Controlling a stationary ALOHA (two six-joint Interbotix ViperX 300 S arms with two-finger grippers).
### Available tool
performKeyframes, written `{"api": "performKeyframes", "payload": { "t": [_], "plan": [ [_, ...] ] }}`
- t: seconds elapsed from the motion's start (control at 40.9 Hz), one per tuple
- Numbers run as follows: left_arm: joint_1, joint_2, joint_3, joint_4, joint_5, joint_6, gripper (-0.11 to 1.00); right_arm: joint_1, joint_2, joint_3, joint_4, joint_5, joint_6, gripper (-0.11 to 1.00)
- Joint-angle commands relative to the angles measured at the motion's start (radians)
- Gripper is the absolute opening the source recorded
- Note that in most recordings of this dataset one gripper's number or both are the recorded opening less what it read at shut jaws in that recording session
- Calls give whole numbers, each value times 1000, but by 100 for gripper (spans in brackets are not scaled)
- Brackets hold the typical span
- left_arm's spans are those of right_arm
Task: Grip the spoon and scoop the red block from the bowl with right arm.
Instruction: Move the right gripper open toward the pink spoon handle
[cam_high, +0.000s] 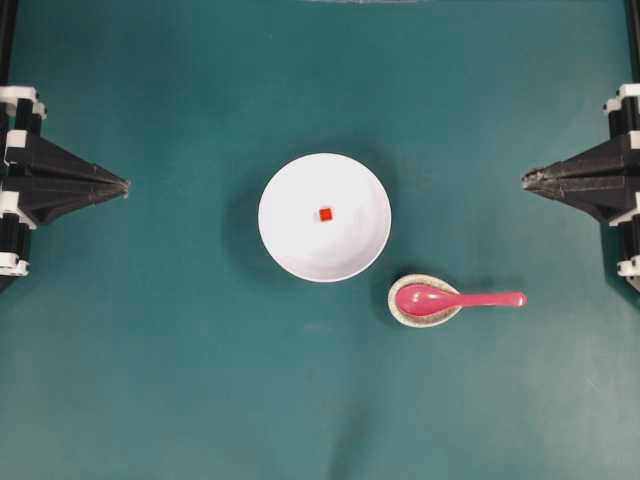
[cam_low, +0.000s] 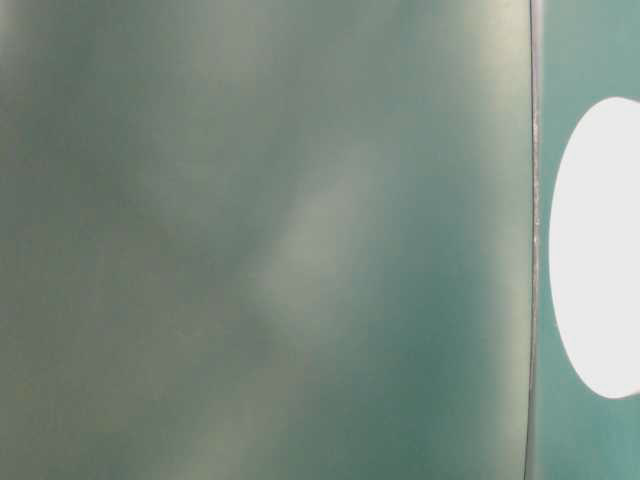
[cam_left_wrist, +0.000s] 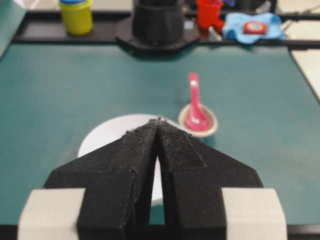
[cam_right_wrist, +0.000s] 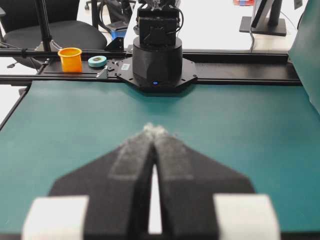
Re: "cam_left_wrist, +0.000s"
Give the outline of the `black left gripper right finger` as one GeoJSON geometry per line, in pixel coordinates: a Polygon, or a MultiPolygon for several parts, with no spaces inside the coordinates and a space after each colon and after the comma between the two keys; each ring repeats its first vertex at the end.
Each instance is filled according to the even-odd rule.
{"type": "Polygon", "coordinates": [[[285,240],[276,191],[252,167],[165,121],[157,126],[165,222],[183,240],[285,240]]]}

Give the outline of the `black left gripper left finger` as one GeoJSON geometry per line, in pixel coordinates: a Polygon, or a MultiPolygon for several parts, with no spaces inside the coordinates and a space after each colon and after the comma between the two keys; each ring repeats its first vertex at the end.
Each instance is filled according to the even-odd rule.
{"type": "Polygon", "coordinates": [[[159,121],[52,170],[19,218],[20,240],[123,240],[149,221],[159,121]]]}

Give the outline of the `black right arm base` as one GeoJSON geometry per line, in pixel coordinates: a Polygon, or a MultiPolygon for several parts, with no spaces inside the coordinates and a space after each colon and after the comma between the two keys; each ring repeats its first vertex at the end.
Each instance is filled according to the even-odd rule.
{"type": "Polygon", "coordinates": [[[183,0],[134,0],[130,17],[116,26],[116,39],[139,51],[176,52],[200,38],[185,18],[183,0]]]}

